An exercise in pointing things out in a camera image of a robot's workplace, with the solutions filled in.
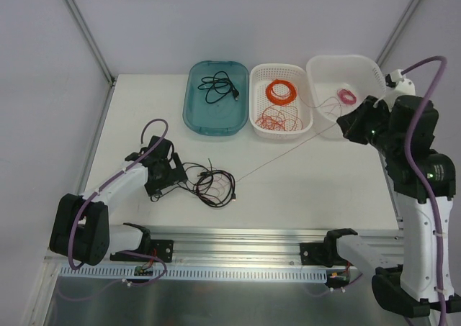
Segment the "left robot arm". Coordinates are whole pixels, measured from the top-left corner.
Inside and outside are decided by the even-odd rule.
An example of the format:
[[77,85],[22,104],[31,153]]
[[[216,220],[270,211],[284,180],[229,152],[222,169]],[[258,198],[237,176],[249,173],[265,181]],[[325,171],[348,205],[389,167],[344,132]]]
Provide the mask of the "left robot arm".
[[59,201],[49,248],[66,256],[74,268],[113,261],[143,261],[154,253],[150,231],[130,222],[111,225],[109,216],[134,192],[150,198],[187,180],[172,141],[153,136],[148,146],[125,158],[120,172],[99,188]]

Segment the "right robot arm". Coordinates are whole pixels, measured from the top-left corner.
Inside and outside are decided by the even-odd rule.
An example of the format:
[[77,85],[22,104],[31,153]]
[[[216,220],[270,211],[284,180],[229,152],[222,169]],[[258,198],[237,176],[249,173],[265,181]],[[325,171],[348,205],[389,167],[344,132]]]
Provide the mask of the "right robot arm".
[[385,158],[395,204],[403,218],[402,264],[384,258],[352,229],[327,232],[323,265],[343,261],[370,277],[377,303],[406,318],[426,317],[432,310],[460,311],[460,296],[451,285],[449,267],[437,263],[437,241],[447,233],[456,193],[455,166],[431,149],[438,111],[428,102],[411,126],[422,99],[399,96],[392,107],[368,96],[353,112],[337,119],[344,138],[370,144]]

